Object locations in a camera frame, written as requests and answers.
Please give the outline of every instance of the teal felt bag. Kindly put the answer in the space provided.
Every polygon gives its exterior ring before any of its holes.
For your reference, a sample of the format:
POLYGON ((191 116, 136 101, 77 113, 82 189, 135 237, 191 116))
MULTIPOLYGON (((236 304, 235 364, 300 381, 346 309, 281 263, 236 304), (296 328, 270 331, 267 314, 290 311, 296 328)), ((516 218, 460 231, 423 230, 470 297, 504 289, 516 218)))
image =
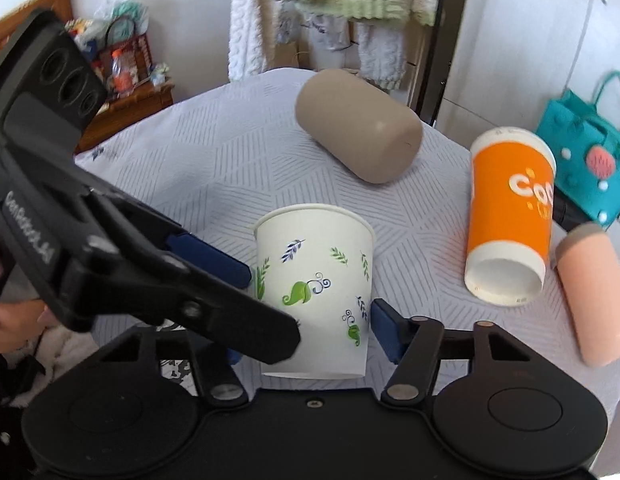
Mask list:
POLYGON ((554 185, 602 226, 620 215, 620 131, 597 112, 611 72, 593 102, 567 89, 551 100, 536 129, 556 159, 554 185))

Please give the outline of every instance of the pink felt decoration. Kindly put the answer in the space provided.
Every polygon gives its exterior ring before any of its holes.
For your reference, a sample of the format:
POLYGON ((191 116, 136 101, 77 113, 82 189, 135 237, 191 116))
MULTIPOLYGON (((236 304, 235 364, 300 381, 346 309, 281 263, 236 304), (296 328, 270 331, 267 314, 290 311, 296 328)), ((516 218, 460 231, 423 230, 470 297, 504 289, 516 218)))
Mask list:
POLYGON ((615 157, 602 146, 593 146, 586 155, 586 166, 598 179, 606 180, 615 174, 615 157))

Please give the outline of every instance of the green leaf print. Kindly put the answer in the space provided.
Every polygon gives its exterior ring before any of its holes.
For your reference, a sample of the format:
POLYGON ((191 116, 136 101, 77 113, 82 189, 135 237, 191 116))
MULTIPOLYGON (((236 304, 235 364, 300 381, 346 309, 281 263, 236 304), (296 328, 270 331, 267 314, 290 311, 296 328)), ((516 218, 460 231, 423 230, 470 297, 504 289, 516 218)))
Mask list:
POLYGON ((330 248, 330 255, 336 259, 340 264, 344 264, 347 265, 348 264, 348 259, 346 258, 346 255, 343 254, 340 250, 338 250, 336 247, 331 247, 330 248))
POLYGON ((354 339, 354 345, 361 344, 361 334, 359 333, 359 325, 350 325, 348 327, 348 337, 354 339))
POLYGON ((266 258, 263 261, 263 265, 261 267, 257 267, 257 298, 260 300, 263 298, 263 295, 266 293, 266 272, 270 268, 269 264, 270 258, 266 258))
POLYGON ((310 291, 310 286, 306 282, 296 282, 292 286, 292 291, 290 295, 286 295, 281 300, 284 305, 290 306, 299 301, 303 301, 307 303, 312 298, 312 292, 310 291))
POLYGON ((361 253, 361 265, 363 266, 363 275, 366 277, 366 281, 370 281, 370 272, 368 271, 368 258, 364 253, 361 253))

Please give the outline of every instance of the person's hand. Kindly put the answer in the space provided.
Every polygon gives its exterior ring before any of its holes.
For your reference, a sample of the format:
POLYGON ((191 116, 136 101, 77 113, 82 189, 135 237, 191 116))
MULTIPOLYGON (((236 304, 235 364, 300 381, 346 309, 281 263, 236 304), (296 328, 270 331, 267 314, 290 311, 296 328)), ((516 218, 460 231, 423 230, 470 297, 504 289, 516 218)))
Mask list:
POLYGON ((42 300, 0 303, 0 354, 17 350, 53 324, 42 300))

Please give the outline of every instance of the patterned bedspread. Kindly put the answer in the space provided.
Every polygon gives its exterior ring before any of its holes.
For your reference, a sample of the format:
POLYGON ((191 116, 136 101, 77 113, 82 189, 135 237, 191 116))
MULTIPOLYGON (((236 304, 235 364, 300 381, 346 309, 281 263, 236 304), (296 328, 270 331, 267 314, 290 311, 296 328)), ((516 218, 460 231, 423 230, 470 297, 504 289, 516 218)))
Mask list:
MULTIPOLYGON (((263 214, 304 202, 357 212, 378 238, 373 297, 404 316, 431 316, 447 328, 467 330, 477 320, 493 320, 593 391, 612 420, 620 399, 620 359, 598 369, 581 362, 553 272, 541 297, 517 308, 490 306, 466 290, 468 151, 426 125, 411 168, 391 184, 367 184, 296 124, 296 95, 311 75, 274 70, 196 96, 131 126, 77 163, 251 266, 252 226, 263 214)), ((133 322, 101 318, 95 338, 102 344, 133 322)), ((164 330, 174 328, 168 323, 164 330)), ((393 369, 374 338, 367 375, 359 380, 262 377, 247 358, 236 366, 250 393, 258 387, 371 386, 379 394, 393 369)), ((437 390, 466 370, 466 362, 443 362, 437 390)), ((192 389, 187 363, 166 362, 164 374, 192 389)))

